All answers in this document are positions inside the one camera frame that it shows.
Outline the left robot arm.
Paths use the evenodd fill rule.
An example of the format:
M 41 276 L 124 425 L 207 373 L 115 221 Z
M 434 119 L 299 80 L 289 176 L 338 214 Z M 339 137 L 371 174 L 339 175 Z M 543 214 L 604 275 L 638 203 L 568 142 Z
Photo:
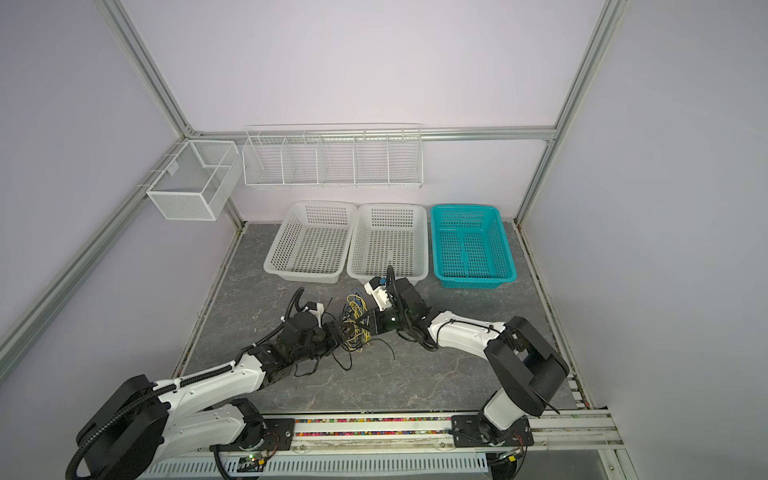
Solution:
M 151 466 L 200 449 L 264 449 L 274 433 L 248 394 L 319 361 L 341 344 L 321 304 L 299 303 L 297 289 L 278 327 L 234 359 L 197 373 L 152 382 L 123 382 L 76 436 L 68 479 L 136 479 Z

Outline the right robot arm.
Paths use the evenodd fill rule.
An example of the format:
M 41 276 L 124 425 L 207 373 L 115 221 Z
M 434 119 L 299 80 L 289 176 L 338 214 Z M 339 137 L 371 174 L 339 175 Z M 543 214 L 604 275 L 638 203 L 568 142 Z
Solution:
M 364 288 L 376 303 L 361 317 L 371 335 L 395 331 L 428 351 L 453 348 L 490 365 L 500 389 L 475 416 L 453 423 L 458 441 L 526 444 L 523 419 L 539 417 L 550 408 L 570 373 L 568 363 L 527 319 L 489 322 L 429 307 L 407 278 L 395 276 L 393 267 Z

